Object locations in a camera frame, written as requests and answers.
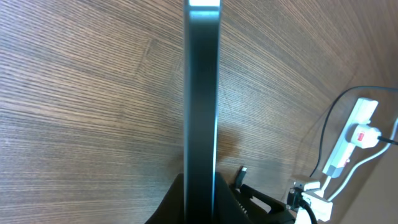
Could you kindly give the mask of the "blue Galaxy smartphone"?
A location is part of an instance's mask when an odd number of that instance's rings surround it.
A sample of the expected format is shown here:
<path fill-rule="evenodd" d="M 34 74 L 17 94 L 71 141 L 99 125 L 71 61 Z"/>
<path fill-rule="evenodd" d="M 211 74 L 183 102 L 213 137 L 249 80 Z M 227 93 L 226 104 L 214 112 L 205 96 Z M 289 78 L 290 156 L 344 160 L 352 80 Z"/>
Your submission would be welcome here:
<path fill-rule="evenodd" d="M 186 0 L 183 13 L 184 218 L 185 223 L 212 223 L 221 1 Z"/>

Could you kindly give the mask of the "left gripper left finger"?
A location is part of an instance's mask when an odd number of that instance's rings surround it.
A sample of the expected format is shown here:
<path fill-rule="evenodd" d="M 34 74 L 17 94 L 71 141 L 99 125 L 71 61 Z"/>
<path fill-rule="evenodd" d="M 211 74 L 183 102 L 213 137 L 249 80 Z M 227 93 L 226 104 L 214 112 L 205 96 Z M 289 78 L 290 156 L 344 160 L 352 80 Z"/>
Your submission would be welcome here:
<path fill-rule="evenodd" d="M 146 224 L 184 224 L 183 174 L 178 174 Z"/>

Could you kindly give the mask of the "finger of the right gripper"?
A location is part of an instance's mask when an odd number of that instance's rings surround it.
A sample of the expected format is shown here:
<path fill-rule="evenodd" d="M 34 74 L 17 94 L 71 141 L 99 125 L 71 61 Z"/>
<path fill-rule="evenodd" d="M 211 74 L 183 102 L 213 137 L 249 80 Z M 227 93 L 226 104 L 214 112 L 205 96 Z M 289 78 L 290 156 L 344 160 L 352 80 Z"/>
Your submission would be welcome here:
<path fill-rule="evenodd" d="M 272 204 L 281 203 L 280 201 L 267 196 L 246 184 L 240 188 L 230 185 L 235 199 L 238 201 L 243 213 L 247 216 L 251 223 L 269 224 L 269 212 L 260 207 L 253 199 L 258 199 L 260 202 L 268 205 L 271 208 Z"/>

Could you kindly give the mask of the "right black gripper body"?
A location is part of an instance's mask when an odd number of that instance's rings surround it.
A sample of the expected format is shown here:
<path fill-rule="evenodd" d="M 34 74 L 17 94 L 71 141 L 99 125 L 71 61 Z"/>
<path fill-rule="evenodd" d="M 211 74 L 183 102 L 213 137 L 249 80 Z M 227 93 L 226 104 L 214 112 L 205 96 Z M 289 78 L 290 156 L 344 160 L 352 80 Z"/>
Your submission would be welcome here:
<path fill-rule="evenodd" d="M 269 224 L 294 224 L 295 217 L 289 212 L 284 203 L 271 205 L 269 212 Z"/>

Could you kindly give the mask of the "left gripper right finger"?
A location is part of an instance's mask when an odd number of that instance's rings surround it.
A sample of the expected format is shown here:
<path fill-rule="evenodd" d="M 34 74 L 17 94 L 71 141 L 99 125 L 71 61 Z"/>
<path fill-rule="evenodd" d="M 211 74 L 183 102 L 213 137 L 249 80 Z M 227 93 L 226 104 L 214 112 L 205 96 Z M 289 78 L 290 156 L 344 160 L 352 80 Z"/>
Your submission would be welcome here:
<path fill-rule="evenodd" d="M 215 202 L 215 219 L 219 224 L 250 223 L 219 172 L 215 174 Z"/>

